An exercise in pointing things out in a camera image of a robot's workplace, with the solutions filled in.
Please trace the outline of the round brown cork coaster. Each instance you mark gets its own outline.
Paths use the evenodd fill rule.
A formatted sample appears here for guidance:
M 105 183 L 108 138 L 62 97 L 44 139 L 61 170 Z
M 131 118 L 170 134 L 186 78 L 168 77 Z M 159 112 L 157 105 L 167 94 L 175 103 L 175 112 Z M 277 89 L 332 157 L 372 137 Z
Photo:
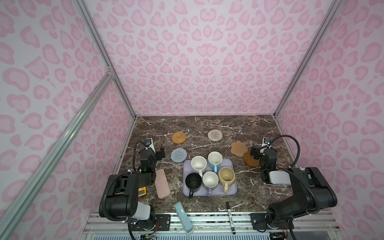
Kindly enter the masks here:
M 244 162 L 251 168 L 257 168 L 260 166 L 260 161 L 254 159 L 254 157 L 251 156 L 250 152 L 245 153 L 243 159 Z

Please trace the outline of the flower shaped cork coaster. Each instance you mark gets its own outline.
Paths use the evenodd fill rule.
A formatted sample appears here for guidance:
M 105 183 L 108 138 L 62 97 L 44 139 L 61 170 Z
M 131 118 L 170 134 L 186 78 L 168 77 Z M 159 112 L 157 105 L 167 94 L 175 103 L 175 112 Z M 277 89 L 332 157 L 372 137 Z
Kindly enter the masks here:
M 247 152 L 248 152 L 248 147 L 246 143 L 243 143 L 241 141 L 236 141 L 231 143 L 232 155 L 242 158 Z

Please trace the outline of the blue woven round coaster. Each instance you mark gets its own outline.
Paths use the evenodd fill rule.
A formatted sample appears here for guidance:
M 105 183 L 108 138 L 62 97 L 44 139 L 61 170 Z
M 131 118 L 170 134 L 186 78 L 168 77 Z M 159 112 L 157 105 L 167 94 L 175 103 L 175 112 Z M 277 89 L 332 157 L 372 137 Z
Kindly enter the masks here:
M 177 148 L 172 151 L 171 160 L 175 163 L 182 163 L 187 159 L 188 153 L 183 148 Z

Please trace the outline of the white speckled mug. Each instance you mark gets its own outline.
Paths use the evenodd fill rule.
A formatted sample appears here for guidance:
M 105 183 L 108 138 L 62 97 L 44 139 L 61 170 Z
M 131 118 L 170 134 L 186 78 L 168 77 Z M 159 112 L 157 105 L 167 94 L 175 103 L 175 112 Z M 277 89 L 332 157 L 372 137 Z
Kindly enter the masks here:
M 207 160 L 202 156 L 196 156 L 191 160 L 191 166 L 194 173 L 197 173 L 200 175 L 200 177 L 203 177 L 207 167 Z

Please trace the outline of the light blue mug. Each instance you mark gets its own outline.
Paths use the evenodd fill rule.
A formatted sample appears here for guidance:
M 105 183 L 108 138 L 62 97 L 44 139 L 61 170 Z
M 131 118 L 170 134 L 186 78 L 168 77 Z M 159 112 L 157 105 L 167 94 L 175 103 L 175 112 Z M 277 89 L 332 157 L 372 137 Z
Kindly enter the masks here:
M 223 161 L 223 156 L 219 152 L 211 152 L 208 155 L 208 165 L 216 174 L 219 171 L 219 167 Z

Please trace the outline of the white multicolour stitched coaster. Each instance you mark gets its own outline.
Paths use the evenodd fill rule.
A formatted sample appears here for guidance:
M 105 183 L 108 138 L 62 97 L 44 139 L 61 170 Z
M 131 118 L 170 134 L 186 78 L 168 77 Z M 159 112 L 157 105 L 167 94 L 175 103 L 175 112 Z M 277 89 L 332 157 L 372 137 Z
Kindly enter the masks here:
M 208 138 L 213 142 L 218 142 L 223 138 L 223 134 L 219 130 L 211 130 L 208 132 Z

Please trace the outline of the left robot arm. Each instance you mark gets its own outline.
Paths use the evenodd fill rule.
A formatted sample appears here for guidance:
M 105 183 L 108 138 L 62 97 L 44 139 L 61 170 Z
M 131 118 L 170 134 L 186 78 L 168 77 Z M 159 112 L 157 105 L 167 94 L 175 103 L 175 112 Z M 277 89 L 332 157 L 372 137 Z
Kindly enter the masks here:
M 139 189 L 149 187 L 156 180 L 156 163 L 166 157 L 164 148 L 140 152 L 141 170 L 111 175 L 99 205 L 99 215 L 114 222 L 136 224 L 143 229 L 157 227 L 153 206 L 139 201 Z

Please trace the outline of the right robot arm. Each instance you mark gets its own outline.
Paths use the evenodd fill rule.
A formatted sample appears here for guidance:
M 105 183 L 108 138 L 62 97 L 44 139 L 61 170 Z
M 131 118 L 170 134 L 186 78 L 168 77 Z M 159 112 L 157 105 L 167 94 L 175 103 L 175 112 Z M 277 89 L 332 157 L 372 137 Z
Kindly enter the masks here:
M 255 147 L 250 156 L 260 162 L 261 178 L 265 184 L 291 186 L 293 195 L 272 203 L 263 220 L 255 220 L 257 227 L 278 229 L 285 223 L 306 215 L 317 214 L 322 209 L 337 205 L 337 196 L 317 167 L 277 169 L 277 151 L 272 147 Z

